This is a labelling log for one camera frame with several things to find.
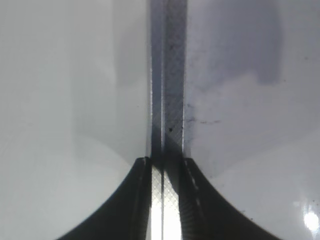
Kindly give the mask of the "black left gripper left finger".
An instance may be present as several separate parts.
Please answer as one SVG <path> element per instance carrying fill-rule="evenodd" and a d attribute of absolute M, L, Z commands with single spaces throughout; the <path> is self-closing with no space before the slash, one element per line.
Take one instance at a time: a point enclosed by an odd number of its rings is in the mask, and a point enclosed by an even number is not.
<path fill-rule="evenodd" d="M 152 165 L 137 158 L 116 191 L 61 240 L 145 240 L 151 205 Z"/>

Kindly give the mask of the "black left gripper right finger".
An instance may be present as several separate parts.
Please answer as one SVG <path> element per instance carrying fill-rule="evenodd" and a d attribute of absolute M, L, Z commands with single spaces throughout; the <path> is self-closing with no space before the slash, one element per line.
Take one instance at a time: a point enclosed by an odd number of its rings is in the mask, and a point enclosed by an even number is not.
<path fill-rule="evenodd" d="M 184 240 L 275 240 L 209 183 L 191 158 L 179 166 L 179 211 Z"/>

